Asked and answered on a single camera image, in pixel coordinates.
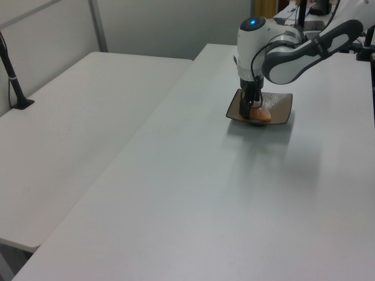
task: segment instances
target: white desk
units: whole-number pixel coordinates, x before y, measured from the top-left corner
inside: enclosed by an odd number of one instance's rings
[[[2,116],[0,243],[35,251],[190,64],[92,53]]]
[[[315,3],[312,3],[307,6],[306,8],[306,18],[305,22],[313,21],[313,20],[321,20],[324,22],[324,24],[327,24],[329,19],[331,18],[332,14],[330,13],[329,15],[325,16],[314,16],[309,14],[309,9],[311,5],[314,5]],[[335,9],[336,5],[332,6],[331,11]],[[287,19],[284,23],[284,25],[293,25],[295,24],[295,21],[298,21],[299,18],[299,9],[297,9],[297,5],[295,4],[295,1],[291,1],[291,3],[281,12],[279,12],[277,15],[274,16],[274,19]]]
[[[255,128],[225,117],[234,53],[202,51],[15,281],[373,280],[369,64],[266,83],[293,113]]]

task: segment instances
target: black stand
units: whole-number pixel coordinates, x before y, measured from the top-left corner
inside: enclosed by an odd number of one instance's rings
[[[305,27],[306,8],[307,0],[301,0],[301,3],[299,4],[298,26],[302,28]]]
[[[371,41],[373,40],[375,26],[367,30],[366,39],[363,49],[357,54],[358,61],[370,61],[374,51],[371,49]]]
[[[314,15],[314,16],[325,16],[329,14],[331,9],[332,9],[332,4],[330,4],[329,1],[320,2],[320,3],[318,2],[310,7],[309,13],[310,15]]]
[[[23,110],[23,109],[29,107],[30,105],[32,105],[34,103],[34,101],[28,100],[24,96],[24,94],[22,92],[22,89],[21,89],[21,86],[18,83],[17,76],[14,72],[11,60],[9,59],[8,50],[6,49],[5,42],[3,41],[2,35],[1,35],[0,40],[1,40],[0,41],[1,60],[4,64],[5,70],[8,73],[8,77],[9,77],[11,83],[12,83],[12,87],[14,89],[14,92],[15,92],[16,96],[17,96],[17,104],[14,105],[13,108]]]

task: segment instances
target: grey floor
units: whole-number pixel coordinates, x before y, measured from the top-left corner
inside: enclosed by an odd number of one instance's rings
[[[0,244],[0,281],[11,281],[31,255],[31,253]]]

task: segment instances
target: white table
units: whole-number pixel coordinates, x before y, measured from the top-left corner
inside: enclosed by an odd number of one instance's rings
[[[189,60],[92,53],[0,118],[0,243],[34,252]]]
[[[310,6],[311,5],[314,5],[315,3],[311,3],[309,4],[307,7],[306,7],[306,18],[305,18],[305,22],[310,22],[310,21],[314,21],[314,20],[321,20],[324,22],[324,24],[327,24],[329,19],[331,18],[332,14],[330,13],[329,15],[325,15],[325,16],[315,16],[315,15],[311,15],[309,13],[309,9],[310,9]],[[331,11],[334,11],[335,9],[335,6],[336,5],[333,5],[332,6],[332,9]],[[297,9],[297,5],[295,4],[295,1],[291,1],[290,4],[284,9],[282,10],[281,12],[277,13],[275,16],[274,16],[274,19],[287,19],[285,21],[285,25],[293,25],[295,24],[295,21],[297,20],[298,21],[298,18],[299,18],[299,9]]]
[[[369,64],[266,83],[293,113],[256,128],[225,117],[235,53],[202,51],[15,281],[373,280]]]

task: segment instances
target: table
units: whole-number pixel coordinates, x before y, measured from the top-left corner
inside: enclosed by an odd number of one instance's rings
[[[205,47],[15,281],[373,280],[369,63],[265,82],[293,110],[257,128],[225,117],[234,54]]]
[[[0,118],[0,243],[34,252],[190,60],[92,53]]]
[[[310,9],[310,6],[314,4],[315,3],[312,3],[306,7],[305,22],[321,20],[324,24],[327,24],[332,14],[330,13],[329,15],[325,15],[325,16],[311,15],[309,13],[309,9]],[[336,5],[332,5],[331,11],[335,10],[335,6]],[[274,19],[282,25],[294,25],[295,21],[298,21],[298,18],[299,18],[299,9],[297,9],[297,7],[298,6],[295,4],[295,1],[291,1],[291,3],[284,10],[282,10],[281,12],[277,13],[277,15],[274,16]]]

